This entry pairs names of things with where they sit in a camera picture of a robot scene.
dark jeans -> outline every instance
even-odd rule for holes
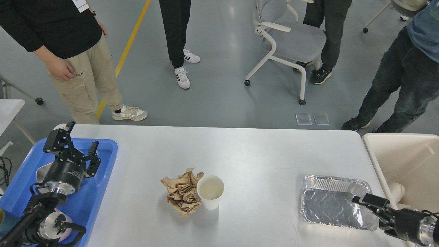
[[[191,0],[159,0],[165,27],[169,60],[174,68],[183,66],[186,29],[191,14]]]
[[[315,0],[306,5],[304,24],[320,28],[325,20],[326,43],[322,50],[323,68],[332,69],[340,55],[343,23],[352,0]]]
[[[392,92],[398,90],[395,112],[378,132],[401,132],[425,112],[428,103],[438,96],[439,64],[417,49],[403,28],[384,53],[372,87],[363,100],[359,117],[371,120]]]

hand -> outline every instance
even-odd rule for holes
[[[102,29],[102,33],[104,34],[105,38],[107,38],[107,37],[108,37],[108,31],[107,31],[107,28],[105,28],[105,26],[102,24],[102,22],[99,21],[97,18],[96,18],[96,21],[97,21],[97,23],[99,24],[99,26],[101,27],[101,29]]]
[[[59,57],[53,57],[51,60],[45,62],[45,64],[50,74],[58,81],[65,82],[76,77],[73,67]]]

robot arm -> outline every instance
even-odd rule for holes
[[[93,142],[85,156],[75,149],[70,139],[75,122],[65,129],[50,132],[43,151],[55,155],[55,160],[42,183],[30,186],[32,194],[18,223],[0,240],[0,247],[19,247],[37,244],[37,247],[72,247],[86,233],[86,228],[68,222],[66,215],[55,208],[67,202],[67,195],[76,193],[83,178],[91,178],[101,163],[97,157],[99,142]],[[67,244],[59,243],[67,229],[78,232],[74,240]]]
[[[366,207],[378,216],[379,228],[387,235],[422,246],[432,242],[439,244],[438,213],[407,208],[395,210],[389,207],[388,199],[369,193],[363,199],[354,196],[352,202]]]

white table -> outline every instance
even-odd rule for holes
[[[0,135],[3,134],[24,104],[25,101],[22,99],[0,99]]]
[[[316,225],[299,213],[305,174],[362,179],[384,196],[353,131],[81,125],[72,138],[119,146],[89,247],[403,247],[374,232]],[[186,218],[166,202],[164,177],[195,167],[223,179],[219,208]]]
[[[28,138],[28,140],[35,144],[36,140],[31,134],[19,123],[15,118],[17,113],[23,107],[25,101],[22,99],[0,99],[0,135],[13,121],[15,125],[22,131],[22,133]]]

gray office chair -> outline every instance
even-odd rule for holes
[[[410,20],[421,10],[425,8],[427,5],[428,0],[390,0],[389,3],[387,3],[364,27],[363,32],[367,33],[369,31],[369,25],[372,24],[372,22],[375,21],[378,16],[380,16],[384,10],[386,10],[390,5],[392,5],[395,10],[400,13],[402,16],[400,17],[401,21],[408,21]]]
[[[295,16],[295,21],[278,21],[287,9]],[[299,103],[301,105],[306,104],[306,71],[302,66],[295,64],[295,62],[317,60],[315,61],[317,68],[320,67],[320,54],[326,42],[323,30],[300,23],[297,12],[287,4],[286,0],[257,0],[254,18],[256,18],[256,20],[254,19],[256,25],[255,33],[264,37],[262,47],[269,52],[245,77],[244,84],[249,86],[250,77],[268,59],[271,59],[301,72]]]

